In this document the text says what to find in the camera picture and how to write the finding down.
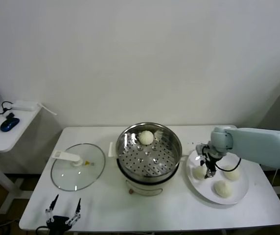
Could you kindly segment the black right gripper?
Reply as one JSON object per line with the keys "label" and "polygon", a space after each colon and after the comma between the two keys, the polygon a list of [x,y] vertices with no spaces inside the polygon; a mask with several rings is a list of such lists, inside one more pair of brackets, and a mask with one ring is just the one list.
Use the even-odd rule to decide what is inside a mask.
{"label": "black right gripper", "polygon": [[212,178],[216,174],[215,163],[218,161],[218,158],[210,153],[210,147],[205,145],[203,147],[203,157],[200,157],[200,166],[206,165],[206,174],[205,178]]}

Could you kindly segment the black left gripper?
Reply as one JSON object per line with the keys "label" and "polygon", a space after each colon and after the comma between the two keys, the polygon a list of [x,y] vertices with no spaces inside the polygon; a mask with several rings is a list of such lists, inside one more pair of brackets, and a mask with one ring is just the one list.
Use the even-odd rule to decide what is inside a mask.
{"label": "black left gripper", "polygon": [[81,217],[81,198],[78,201],[75,214],[72,218],[57,215],[53,216],[52,212],[56,205],[58,197],[59,195],[57,194],[55,199],[51,202],[49,208],[45,210],[49,235],[63,235],[66,231],[70,230],[69,224],[75,224]]}

